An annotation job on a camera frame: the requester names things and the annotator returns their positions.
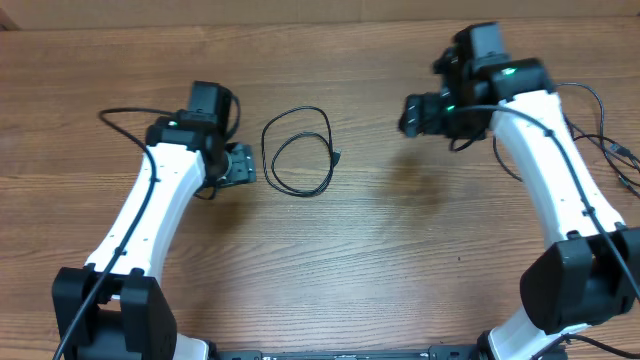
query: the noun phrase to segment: wooden table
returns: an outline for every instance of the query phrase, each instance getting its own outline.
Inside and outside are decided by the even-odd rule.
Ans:
[[[236,138],[256,154],[266,122],[303,104],[326,110],[343,152],[316,198],[280,194],[259,174],[214,202],[192,201],[164,270],[182,333],[222,349],[393,349],[470,343],[501,324],[543,251],[525,189],[489,141],[452,154],[443,138],[396,130],[405,96],[438,89],[431,62],[470,23],[0,33],[0,358],[50,358],[59,341],[52,280],[61,266],[84,263],[137,176],[141,152],[95,113],[185,107],[193,80],[240,97]],[[514,58],[540,57],[555,81],[595,87],[608,135],[640,151],[637,18],[502,26]],[[594,130],[591,95],[561,93],[571,119]],[[115,120],[142,136],[153,118]],[[302,130],[325,131],[313,114],[292,115],[270,130],[268,153]],[[640,225],[638,199],[595,147],[580,148],[609,201]],[[301,141],[278,167],[311,187],[325,175],[326,152]],[[640,351],[640,316],[587,334]],[[610,358],[579,343],[571,353]]]

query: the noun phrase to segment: beige wall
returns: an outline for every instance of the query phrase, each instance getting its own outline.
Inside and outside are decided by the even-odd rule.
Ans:
[[[21,29],[633,16],[640,0],[0,0]]]

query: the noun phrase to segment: table top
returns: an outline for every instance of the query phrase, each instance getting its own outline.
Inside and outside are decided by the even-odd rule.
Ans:
[[[179,331],[221,349],[421,348],[475,342],[519,306],[519,279],[543,252],[523,186],[490,141],[453,154],[441,137],[397,131],[405,96],[434,91],[431,62],[473,21],[0,32],[0,357],[50,358],[59,341],[51,283],[103,239],[141,152],[96,120],[109,107],[184,108],[193,80],[242,102],[238,141],[259,153],[268,120],[299,105],[329,115],[342,159],[328,190],[300,199],[262,174],[193,200],[167,258],[163,291]],[[502,22],[514,58],[539,57],[557,82],[595,87],[607,135],[640,149],[637,18]],[[595,132],[590,94],[562,89],[570,118]],[[114,117],[143,136],[151,116]],[[326,132],[295,114],[267,135]],[[638,199],[597,148],[580,144],[604,194],[631,226]],[[279,174],[321,182],[326,150],[291,145]],[[586,334],[640,351],[637,311]],[[609,358],[576,343],[578,358]]]

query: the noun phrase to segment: robotic hand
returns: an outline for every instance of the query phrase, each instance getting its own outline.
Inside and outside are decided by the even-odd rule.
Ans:
[[[536,59],[512,61],[497,24],[471,26],[454,43],[434,64],[441,91],[409,96],[400,129],[409,137],[444,135],[452,150],[490,129],[513,155],[546,252],[522,276],[522,307],[505,324],[475,345],[393,352],[217,352],[178,334],[160,282],[188,201],[206,187],[256,180],[250,147],[227,143],[237,129],[236,122],[227,131],[237,99],[217,84],[196,82],[187,110],[165,114],[147,130],[140,175],[102,244],[83,269],[63,268],[56,277],[63,340],[55,358],[64,352],[67,360],[566,359],[555,346],[566,336],[627,313],[634,292],[640,294],[633,280],[640,275],[640,229],[624,225],[589,175],[546,70]],[[458,139],[468,141],[454,148]],[[123,239],[130,241],[123,246]],[[100,309],[112,298],[120,299],[120,312]]]

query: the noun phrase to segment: wall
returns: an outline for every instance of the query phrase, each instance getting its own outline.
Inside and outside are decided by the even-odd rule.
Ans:
[[[0,8],[21,29],[44,30],[633,16],[640,11],[640,0],[0,0]]]

